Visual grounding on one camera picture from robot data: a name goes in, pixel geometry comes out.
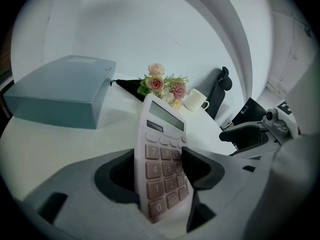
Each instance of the white cup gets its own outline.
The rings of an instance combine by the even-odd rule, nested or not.
[[[196,112],[199,108],[201,108],[202,104],[206,102],[208,103],[208,105],[204,108],[204,110],[206,110],[210,105],[206,99],[207,97],[204,96],[200,91],[192,89],[189,95],[183,101],[183,104],[188,110]]]

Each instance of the white table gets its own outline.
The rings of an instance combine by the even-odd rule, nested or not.
[[[113,79],[135,79],[116,73]],[[11,194],[23,200],[28,193],[66,165],[134,147],[134,129],[142,102],[113,83],[109,87],[98,129],[46,125],[13,117],[0,139],[0,170]],[[184,106],[189,147],[224,155],[236,151],[219,139],[221,129],[203,110]]]

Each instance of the gray box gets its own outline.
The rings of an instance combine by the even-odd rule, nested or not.
[[[32,71],[5,94],[11,113],[55,126],[96,129],[116,62],[70,55]]]

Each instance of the calculator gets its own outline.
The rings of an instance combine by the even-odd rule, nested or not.
[[[134,187],[140,210],[152,223],[188,212],[193,189],[182,168],[186,122],[169,104],[148,94],[138,118],[134,147]]]

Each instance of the mug handle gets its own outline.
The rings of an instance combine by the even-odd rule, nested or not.
[[[208,107],[209,107],[209,105],[210,105],[210,103],[209,103],[209,101],[205,101],[206,103],[208,103],[208,105],[203,109],[203,110],[206,110]]]

